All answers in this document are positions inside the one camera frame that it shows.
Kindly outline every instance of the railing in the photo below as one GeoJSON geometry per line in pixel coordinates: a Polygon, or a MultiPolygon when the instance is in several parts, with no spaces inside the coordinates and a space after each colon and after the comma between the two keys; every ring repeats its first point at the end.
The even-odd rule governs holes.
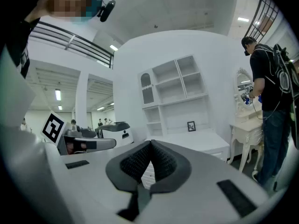
{"type": "Polygon", "coordinates": [[[273,24],[277,14],[278,7],[272,0],[260,0],[256,13],[244,37],[251,36],[259,43],[273,24]]]}
{"type": "Polygon", "coordinates": [[[54,25],[38,22],[30,38],[41,39],[62,49],[92,59],[106,67],[113,68],[113,54],[89,40],[54,25]]]}

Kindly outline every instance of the small picture frame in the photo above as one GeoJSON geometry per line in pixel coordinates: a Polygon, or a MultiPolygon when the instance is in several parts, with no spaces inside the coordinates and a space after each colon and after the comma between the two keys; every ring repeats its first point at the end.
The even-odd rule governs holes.
{"type": "Polygon", "coordinates": [[[188,125],[188,131],[189,132],[196,131],[195,122],[194,121],[187,122],[187,125],[188,125]]]}

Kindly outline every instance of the black cap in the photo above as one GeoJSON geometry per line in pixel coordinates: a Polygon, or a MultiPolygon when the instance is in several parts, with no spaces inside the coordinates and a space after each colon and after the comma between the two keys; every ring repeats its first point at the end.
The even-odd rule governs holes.
{"type": "Polygon", "coordinates": [[[256,42],[256,43],[257,43],[256,39],[254,39],[254,38],[251,37],[251,36],[246,36],[246,37],[244,37],[244,38],[241,40],[242,46],[244,47],[245,50],[246,50],[245,45],[251,44],[252,42],[256,42]]]}

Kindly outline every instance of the white dresser leg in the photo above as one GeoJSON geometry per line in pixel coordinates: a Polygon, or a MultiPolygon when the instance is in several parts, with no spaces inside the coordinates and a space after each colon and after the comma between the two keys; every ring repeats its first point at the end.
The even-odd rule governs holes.
{"type": "Polygon", "coordinates": [[[250,148],[249,144],[243,144],[241,164],[240,164],[240,167],[239,167],[239,171],[240,172],[243,171],[243,168],[245,166],[245,163],[246,163],[246,160],[247,160],[247,156],[248,156],[248,152],[249,152],[249,148],[250,148]]]}
{"type": "Polygon", "coordinates": [[[232,141],[230,143],[230,159],[228,160],[228,164],[231,164],[234,160],[235,156],[235,136],[233,135],[232,141]]]}
{"type": "Polygon", "coordinates": [[[262,142],[258,145],[257,152],[258,152],[258,155],[257,155],[256,165],[254,166],[254,170],[257,169],[257,165],[258,165],[258,163],[261,159],[261,156],[263,154],[263,143],[262,142]]]}
{"type": "Polygon", "coordinates": [[[252,149],[249,150],[249,158],[248,158],[248,160],[247,160],[247,163],[249,163],[250,160],[251,160],[251,152],[252,152],[252,149]]]}

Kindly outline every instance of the ornate mirror frame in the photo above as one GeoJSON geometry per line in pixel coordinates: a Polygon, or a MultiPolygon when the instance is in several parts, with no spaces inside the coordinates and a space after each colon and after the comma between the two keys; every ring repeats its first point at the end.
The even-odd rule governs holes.
{"type": "Polygon", "coordinates": [[[256,111],[259,111],[262,109],[262,104],[258,101],[257,98],[255,98],[253,100],[253,105],[247,105],[243,102],[241,95],[239,93],[239,90],[238,90],[238,75],[239,74],[246,75],[251,80],[251,83],[253,84],[251,75],[244,68],[240,67],[238,69],[238,71],[235,73],[235,77],[234,77],[234,89],[235,89],[234,98],[236,101],[236,115],[237,116],[249,115],[250,113],[255,112],[253,105],[254,105],[256,111]]]}

